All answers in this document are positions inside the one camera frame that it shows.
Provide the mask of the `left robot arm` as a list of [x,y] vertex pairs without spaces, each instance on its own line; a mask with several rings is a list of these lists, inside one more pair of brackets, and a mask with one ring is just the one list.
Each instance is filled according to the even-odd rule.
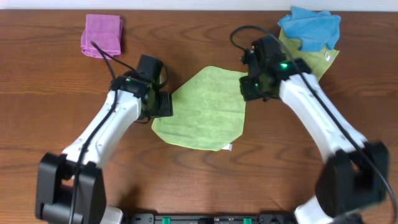
[[164,63],[148,55],[111,81],[105,102],[80,136],[61,154],[46,153],[37,176],[35,217],[47,223],[123,223],[108,205],[103,171],[128,127],[142,119],[173,115]]

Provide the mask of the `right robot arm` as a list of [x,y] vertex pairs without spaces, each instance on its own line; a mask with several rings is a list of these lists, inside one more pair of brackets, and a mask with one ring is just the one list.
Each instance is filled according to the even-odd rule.
[[337,223],[385,201],[389,153],[368,140],[335,108],[304,59],[291,60],[278,41],[263,37],[244,51],[248,75],[240,78],[246,101],[277,98],[303,123],[325,163],[315,195],[294,211],[297,223]]

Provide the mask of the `light green cloth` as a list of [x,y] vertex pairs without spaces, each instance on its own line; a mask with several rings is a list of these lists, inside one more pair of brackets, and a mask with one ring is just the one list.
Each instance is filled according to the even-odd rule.
[[205,151],[231,150],[243,134],[243,72],[207,66],[172,93],[174,115],[156,118],[152,130],[168,144]]

